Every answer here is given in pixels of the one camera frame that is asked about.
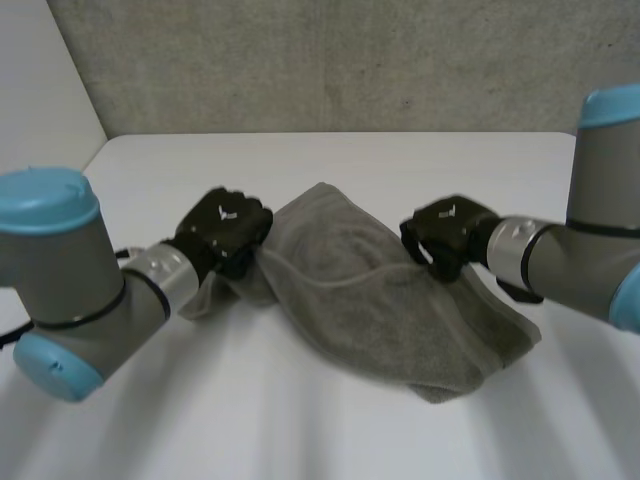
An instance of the black band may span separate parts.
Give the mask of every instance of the black band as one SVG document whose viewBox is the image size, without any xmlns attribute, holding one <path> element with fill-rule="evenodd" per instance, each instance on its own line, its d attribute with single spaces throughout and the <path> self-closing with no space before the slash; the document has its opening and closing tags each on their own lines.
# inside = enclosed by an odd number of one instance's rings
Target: black band
<svg viewBox="0 0 640 480">
<path fill-rule="evenodd" d="M 578 232 L 602 235 L 604 237 L 640 238 L 640 228 L 607 227 L 604 225 L 592 225 L 576 220 L 567 219 L 567 227 Z"/>
<path fill-rule="evenodd" d="M 533 236 L 527 248 L 524 249 L 524 253 L 522 254 L 522 260 L 520 261 L 520 276 L 522 277 L 522 283 L 533 292 L 533 288 L 531 288 L 531 284 L 529 283 L 529 259 L 531 258 L 531 254 L 533 253 L 533 249 L 535 248 L 540 237 L 544 235 L 545 232 L 549 231 L 553 227 L 557 227 L 555 223 L 550 223 L 542 227 L 538 232 Z"/>
<path fill-rule="evenodd" d="M 151 291 L 156 294 L 156 297 L 158 297 L 158 301 L 162 305 L 162 310 L 164 310 L 165 320 L 169 319 L 169 317 L 171 316 L 171 306 L 169 305 L 169 300 L 167 300 L 167 296 L 164 294 L 162 290 L 160 290 L 160 287 L 158 287 L 155 283 L 153 283 L 151 279 L 147 277 L 144 273 L 140 273 L 137 270 L 133 270 L 130 268 L 123 268 L 122 273 L 127 273 L 132 277 L 136 277 L 137 279 L 142 280 L 147 285 L 147 287 L 149 287 Z"/>
<path fill-rule="evenodd" d="M 115 310 L 115 308 L 118 305 L 120 305 L 126 293 L 127 293 L 127 284 L 126 282 L 123 282 L 120 292 L 118 292 L 118 295 L 116 295 L 113 300 L 111 300 L 107 305 L 105 305 L 103 308 L 101 308 L 97 312 L 91 313 L 89 315 L 85 315 L 79 320 L 74 320 L 72 322 L 63 322 L 63 323 L 47 323 L 47 322 L 41 322 L 39 320 L 36 320 L 35 318 L 32 318 L 31 321 L 35 326 L 43 330 L 66 330 L 68 328 L 80 327 L 82 325 L 86 325 L 87 323 L 91 323 L 95 320 L 98 320 L 99 318 L 102 318 L 105 315 L 108 315 L 109 313 L 111 313 L 113 310 Z"/>
</svg>

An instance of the gray wall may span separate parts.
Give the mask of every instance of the gray wall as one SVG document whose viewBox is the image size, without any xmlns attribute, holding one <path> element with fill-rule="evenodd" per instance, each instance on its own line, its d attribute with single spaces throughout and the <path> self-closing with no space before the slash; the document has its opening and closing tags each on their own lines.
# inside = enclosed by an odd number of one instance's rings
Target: gray wall
<svg viewBox="0 0 640 480">
<path fill-rule="evenodd" d="M 572 132 L 640 81 L 638 0 L 49 0 L 125 133 Z"/>
</svg>

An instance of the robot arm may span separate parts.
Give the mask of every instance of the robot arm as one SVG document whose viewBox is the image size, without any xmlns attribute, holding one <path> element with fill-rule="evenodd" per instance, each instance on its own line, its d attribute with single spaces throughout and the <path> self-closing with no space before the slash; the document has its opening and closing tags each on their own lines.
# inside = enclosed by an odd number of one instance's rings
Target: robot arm
<svg viewBox="0 0 640 480">
<path fill-rule="evenodd" d="M 218 188 L 173 238 L 120 269 L 79 172 L 0 176 L 2 278 L 34 325 L 15 346 L 16 364 L 51 395 L 83 400 L 196 295 L 210 272 L 244 276 L 272 219 L 257 199 Z"/>
<path fill-rule="evenodd" d="M 640 85 L 585 100 L 564 225 L 499 217 L 464 197 L 401 225 L 412 257 L 443 282 L 476 262 L 516 301 L 548 298 L 640 333 Z"/>
</svg>

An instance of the table surface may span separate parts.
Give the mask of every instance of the table surface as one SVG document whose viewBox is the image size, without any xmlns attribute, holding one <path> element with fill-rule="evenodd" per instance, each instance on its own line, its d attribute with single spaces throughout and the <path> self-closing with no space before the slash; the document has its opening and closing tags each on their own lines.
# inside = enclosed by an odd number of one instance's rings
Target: table surface
<svg viewBox="0 0 640 480">
<path fill-rule="evenodd" d="M 117 248 L 170 235 L 220 184 L 275 210 L 332 183 L 396 232 L 414 208 L 454 192 L 562 221 L 573 146 L 549 133 L 127 136 L 86 173 Z M 8 329 L 25 314 L 1 293 Z M 443 405 L 336 369 L 278 307 L 243 302 L 199 325 L 171 319 L 80 405 L 38 392 L 8 348 L 0 478 L 637 478 L 640 339 L 552 302 L 516 308 L 542 342 Z"/>
</svg>

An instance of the concrete wall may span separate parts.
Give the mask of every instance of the concrete wall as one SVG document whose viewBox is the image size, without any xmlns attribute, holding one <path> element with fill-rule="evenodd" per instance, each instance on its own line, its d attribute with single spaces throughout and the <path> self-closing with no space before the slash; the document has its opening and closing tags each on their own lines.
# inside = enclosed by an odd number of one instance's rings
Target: concrete wall
<svg viewBox="0 0 640 480">
<path fill-rule="evenodd" d="M 49 0 L 109 136 L 572 132 L 638 0 Z"/>
<path fill-rule="evenodd" d="M 45 0 L 0 1 L 0 173 L 83 168 L 104 142 Z"/>
</svg>

